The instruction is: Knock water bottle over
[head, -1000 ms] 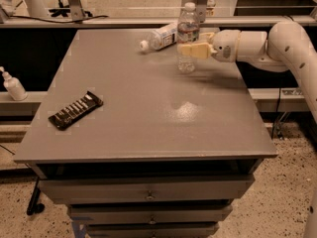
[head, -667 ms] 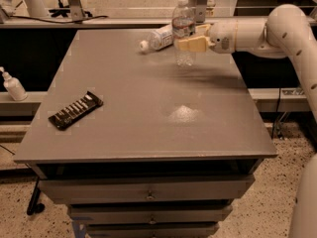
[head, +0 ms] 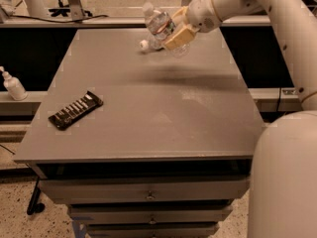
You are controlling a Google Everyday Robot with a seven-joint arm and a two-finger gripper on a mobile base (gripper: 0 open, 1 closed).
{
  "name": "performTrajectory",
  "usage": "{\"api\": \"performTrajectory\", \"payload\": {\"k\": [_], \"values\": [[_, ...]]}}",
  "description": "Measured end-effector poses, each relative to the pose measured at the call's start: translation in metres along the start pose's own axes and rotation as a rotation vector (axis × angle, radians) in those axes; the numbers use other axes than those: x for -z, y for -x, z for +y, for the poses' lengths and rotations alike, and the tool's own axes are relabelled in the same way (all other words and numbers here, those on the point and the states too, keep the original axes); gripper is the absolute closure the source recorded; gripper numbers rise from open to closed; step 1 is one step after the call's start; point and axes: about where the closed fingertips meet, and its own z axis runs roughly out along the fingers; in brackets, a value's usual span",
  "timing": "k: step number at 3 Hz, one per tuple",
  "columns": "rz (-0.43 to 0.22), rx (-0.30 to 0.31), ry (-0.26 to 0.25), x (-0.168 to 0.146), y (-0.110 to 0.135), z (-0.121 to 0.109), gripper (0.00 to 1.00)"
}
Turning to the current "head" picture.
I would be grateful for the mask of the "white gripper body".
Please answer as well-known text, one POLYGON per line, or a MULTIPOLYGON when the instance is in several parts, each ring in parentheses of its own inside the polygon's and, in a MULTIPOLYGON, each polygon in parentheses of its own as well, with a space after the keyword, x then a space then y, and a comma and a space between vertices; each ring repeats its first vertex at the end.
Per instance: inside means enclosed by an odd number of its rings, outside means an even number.
POLYGON ((217 0, 191 0, 185 15, 187 22, 201 33, 219 28, 223 22, 217 0))

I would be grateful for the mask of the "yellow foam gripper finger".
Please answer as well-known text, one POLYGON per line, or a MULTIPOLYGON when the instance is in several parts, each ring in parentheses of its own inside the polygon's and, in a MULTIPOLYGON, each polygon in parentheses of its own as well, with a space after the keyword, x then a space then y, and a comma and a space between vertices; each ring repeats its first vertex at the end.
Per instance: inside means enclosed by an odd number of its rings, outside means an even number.
POLYGON ((180 24, 187 24, 188 20, 186 17, 186 13, 187 13, 187 6, 183 6, 180 9, 178 9, 172 16, 171 19, 173 21, 173 23, 178 26, 180 24))
POLYGON ((199 29, 193 27, 192 25, 182 25, 162 44, 169 51, 175 50, 176 48, 187 45, 193 41, 198 31, 199 29))

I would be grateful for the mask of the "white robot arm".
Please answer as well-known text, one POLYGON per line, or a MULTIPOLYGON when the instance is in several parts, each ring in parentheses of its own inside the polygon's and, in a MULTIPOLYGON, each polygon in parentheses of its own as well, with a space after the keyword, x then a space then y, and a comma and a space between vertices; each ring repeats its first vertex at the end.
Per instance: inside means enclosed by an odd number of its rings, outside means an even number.
POLYGON ((302 0, 191 0, 172 16, 174 50, 236 16, 264 11, 301 109, 260 135, 252 160, 248 238, 317 238, 317 17, 302 0))

